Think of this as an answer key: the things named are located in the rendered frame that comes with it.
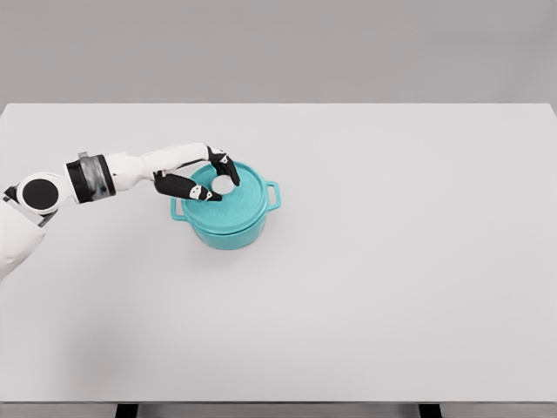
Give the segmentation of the white black-striped robot left hand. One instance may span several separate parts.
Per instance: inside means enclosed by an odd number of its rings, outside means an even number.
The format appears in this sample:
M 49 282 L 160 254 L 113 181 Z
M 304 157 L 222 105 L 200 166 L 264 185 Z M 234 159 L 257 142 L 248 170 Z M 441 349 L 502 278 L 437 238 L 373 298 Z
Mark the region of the white black-striped robot left hand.
M 177 145 L 149 152 L 140 157 L 141 174 L 154 182 L 157 192 L 177 199 L 221 201 L 222 196 L 210 192 L 192 179 L 175 174 L 180 168 L 208 162 L 218 176 L 225 175 L 235 186 L 240 185 L 236 166 L 228 154 L 203 143 Z

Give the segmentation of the teal pot lid white knob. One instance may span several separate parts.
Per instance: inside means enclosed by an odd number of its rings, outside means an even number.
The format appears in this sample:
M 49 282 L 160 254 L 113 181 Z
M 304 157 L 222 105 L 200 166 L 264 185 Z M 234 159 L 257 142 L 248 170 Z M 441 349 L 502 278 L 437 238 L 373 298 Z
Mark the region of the teal pot lid white knob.
M 246 229 L 263 213 L 268 201 L 264 180 L 248 165 L 235 162 L 239 186 L 220 201 L 182 199 L 186 220 L 199 230 L 229 234 Z

